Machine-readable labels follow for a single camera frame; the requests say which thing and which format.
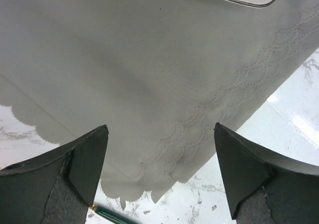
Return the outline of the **grey scalloped placemat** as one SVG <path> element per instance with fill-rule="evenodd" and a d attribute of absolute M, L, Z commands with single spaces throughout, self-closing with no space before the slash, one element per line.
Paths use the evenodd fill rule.
<path fill-rule="evenodd" d="M 0 139 L 24 155 L 109 129 L 105 195 L 157 202 L 319 45 L 319 0 L 0 0 Z"/>

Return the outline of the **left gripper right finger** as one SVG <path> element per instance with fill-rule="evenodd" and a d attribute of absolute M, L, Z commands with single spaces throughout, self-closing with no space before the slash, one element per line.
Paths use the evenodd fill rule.
<path fill-rule="evenodd" d="M 214 140 L 231 218 L 238 224 L 317 224 L 319 168 L 217 123 Z"/>

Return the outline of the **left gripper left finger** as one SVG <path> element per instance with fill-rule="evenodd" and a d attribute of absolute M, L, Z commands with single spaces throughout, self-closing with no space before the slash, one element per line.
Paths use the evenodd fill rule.
<path fill-rule="evenodd" d="M 83 224 L 93 205 L 109 131 L 82 137 L 0 171 L 2 224 Z"/>

